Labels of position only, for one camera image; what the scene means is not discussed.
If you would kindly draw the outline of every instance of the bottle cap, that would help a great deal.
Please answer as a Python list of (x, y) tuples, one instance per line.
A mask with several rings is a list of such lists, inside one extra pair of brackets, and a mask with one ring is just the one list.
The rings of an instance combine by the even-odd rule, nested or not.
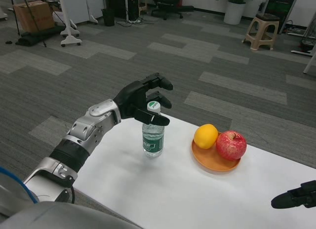
[(151, 101), (147, 104), (147, 110), (150, 112), (160, 113), (160, 103), (156, 101)]

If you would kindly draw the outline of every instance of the bottle label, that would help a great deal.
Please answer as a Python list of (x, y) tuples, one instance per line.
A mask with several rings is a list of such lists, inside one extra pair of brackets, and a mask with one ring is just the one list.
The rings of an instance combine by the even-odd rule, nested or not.
[(150, 153), (159, 152), (163, 148), (163, 136), (156, 140), (143, 137), (143, 148)]

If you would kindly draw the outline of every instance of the white wall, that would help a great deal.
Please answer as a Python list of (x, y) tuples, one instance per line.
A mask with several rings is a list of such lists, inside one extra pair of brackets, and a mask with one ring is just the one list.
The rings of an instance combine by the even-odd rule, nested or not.
[[(247, 1), (244, 16), (254, 17), (261, 2), (266, 0)], [(227, 0), (183, 0), (182, 5), (193, 5), (195, 8), (225, 13)]]
[[(254, 17), (256, 8), (266, 0), (249, 0), (246, 5), (244, 16)], [(225, 12), (227, 0), (183, 0), (182, 5), (193, 5), (195, 8)], [(293, 24), (308, 26), (316, 12), (316, 0), (297, 0), (289, 17)]]
[(316, 12), (316, 0), (297, 0), (289, 20), (293, 24), (307, 27)]

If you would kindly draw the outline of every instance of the plate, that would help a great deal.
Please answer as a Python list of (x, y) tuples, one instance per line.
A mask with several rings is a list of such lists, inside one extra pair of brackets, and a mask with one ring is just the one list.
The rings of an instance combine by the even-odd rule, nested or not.
[(216, 144), (209, 149), (201, 149), (195, 144), (194, 140), (192, 141), (192, 152), (201, 165), (213, 171), (231, 171), (239, 165), (241, 159), (228, 161), (218, 154)]

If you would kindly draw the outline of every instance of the potted plant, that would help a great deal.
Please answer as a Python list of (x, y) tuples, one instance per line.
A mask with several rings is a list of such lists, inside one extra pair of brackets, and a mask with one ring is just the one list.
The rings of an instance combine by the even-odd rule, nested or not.
[(228, 0), (224, 22), (232, 25), (239, 24), (245, 4), (245, 0)]

